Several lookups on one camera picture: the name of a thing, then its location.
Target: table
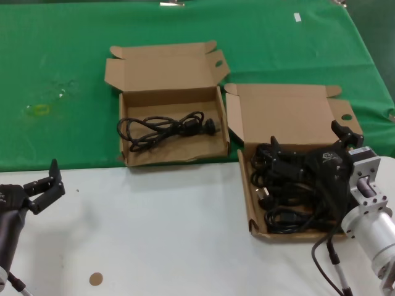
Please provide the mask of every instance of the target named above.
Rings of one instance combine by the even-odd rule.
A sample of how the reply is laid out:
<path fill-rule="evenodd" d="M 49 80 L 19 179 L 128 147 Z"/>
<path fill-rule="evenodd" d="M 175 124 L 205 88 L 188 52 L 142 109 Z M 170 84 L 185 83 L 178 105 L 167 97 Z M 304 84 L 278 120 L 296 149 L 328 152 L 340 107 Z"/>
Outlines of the table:
<path fill-rule="evenodd" d="M 392 0 L 382 0 L 380 5 L 377 5 L 375 0 L 347 0 L 347 11 L 395 101 L 395 85 L 392 83 L 395 77 L 395 59 L 390 48 L 394 43 L 385 42 L 385 46 L 385 43 L 381 42 L 392 40 L 395 19 L 391 11 L 394 9 L 395 2 Z"/>
<path fill-rule="evenodd" d="M 299 13 L 301 22 L 296 22 Z M 0 6 L 0 171 L 121 167 L 112 45 L 217 40 L 227 82 L 339 85 L 367 145 L 395 156 L 394 110 L 357 29 L 331 0 L 193 0 Z M 229 158 L 237 161 L 232 142 Z"/>
<path fill-rule="evenodd" d="M 394 159 L 382 158 L 378 183 L 389 196 L 394 168 Z M 1 173 L 0 179 L 24 184 L 44 176 Z M 237 163 L 62 176 L 66 195 L 40 215 L 29 214 L 11 268 L 35 296 L 335 295 L 310 257 L 312 242 L 250 235 Z M 395 208 L 395 199 L 390 204 Z M 379 296 L 379 280 L 356 241 L 335 248 L 354 295 Z M 317 258 L 338 282 L 325 247 Z M 104 276 L 97 287 L 89 284 L 95 272 Z M 7 285 L 2 295 L 17 294 Z"/>

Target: white label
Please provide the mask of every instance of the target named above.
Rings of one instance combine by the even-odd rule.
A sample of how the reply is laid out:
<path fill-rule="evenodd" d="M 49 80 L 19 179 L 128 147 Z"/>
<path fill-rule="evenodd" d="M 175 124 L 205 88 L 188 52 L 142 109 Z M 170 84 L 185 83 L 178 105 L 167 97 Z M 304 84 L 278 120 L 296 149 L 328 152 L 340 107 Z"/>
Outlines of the white label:
<path fill-rule="evenodd" d="M 348 153 L 350 153 L 351 155 L 354 155 L 354 154 L 358 154 L 358 153 L 369 151 L 369 150 L 370 150 L 370 148 L 368 146 L 366 146 L 366 147 L 361 147 L 358 149 L 350 150 Z"/>
<path fill-rule="evenodd" d="M 294 18 L 295 18 L 296 22 L 301 22 L 302 21 L 301 15 L 298 12 L 294 13 Z"/>

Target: box hole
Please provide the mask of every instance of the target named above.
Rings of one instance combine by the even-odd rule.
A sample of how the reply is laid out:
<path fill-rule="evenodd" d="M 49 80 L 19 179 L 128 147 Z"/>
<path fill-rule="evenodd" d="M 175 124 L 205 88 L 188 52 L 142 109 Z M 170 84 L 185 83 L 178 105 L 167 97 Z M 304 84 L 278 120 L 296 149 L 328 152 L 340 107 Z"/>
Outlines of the box hole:
<path fill-rule="evenodd" d="M 352 116 L 351 116 L 351 114 L 344 114 L 344 115 L 341 117 L 341 119 L 343 119 L 343 120 L 352 120 Z"/>

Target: cardboard box lid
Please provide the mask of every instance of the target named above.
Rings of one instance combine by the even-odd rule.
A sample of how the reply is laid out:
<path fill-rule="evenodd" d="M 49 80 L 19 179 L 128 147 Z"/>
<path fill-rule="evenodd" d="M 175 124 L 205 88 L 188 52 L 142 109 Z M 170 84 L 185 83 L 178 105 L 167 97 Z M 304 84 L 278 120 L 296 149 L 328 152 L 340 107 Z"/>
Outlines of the cardboard box lid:
<path fill-rule="evenodd" d="M 355 118 L 347 101 L 327 99 L 341 93 L 339 86 L 230 83 L 225 91 L 228 126 L 245 144 L 268 143 L 271 136 L 282 144 L 332 144 L 334 113 L 337 120 L 345 112 Z M 350 123 L 362 132 L 357 120 L 340 122 Z"/>
<path fill-rule="evenodd" d="M 112 46 L 105 81 L 121 91 L 205 88 L 230 70 L 216 41 L 159 46 Z"/>

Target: round brown sticker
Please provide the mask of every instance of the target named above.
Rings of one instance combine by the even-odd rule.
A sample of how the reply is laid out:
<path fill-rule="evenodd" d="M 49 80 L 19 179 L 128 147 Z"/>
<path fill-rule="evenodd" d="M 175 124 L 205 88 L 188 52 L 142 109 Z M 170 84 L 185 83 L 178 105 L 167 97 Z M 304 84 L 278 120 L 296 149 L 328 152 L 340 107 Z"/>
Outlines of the round brown sticker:
<path fill-rule="evenodd" d="M 89 282 L 91 283 L 92 286 L 98 286 L 102 283 L 102 281 L 103 281 L 103 275 L 101 273 L 94 273 L 89 278 Z"/>

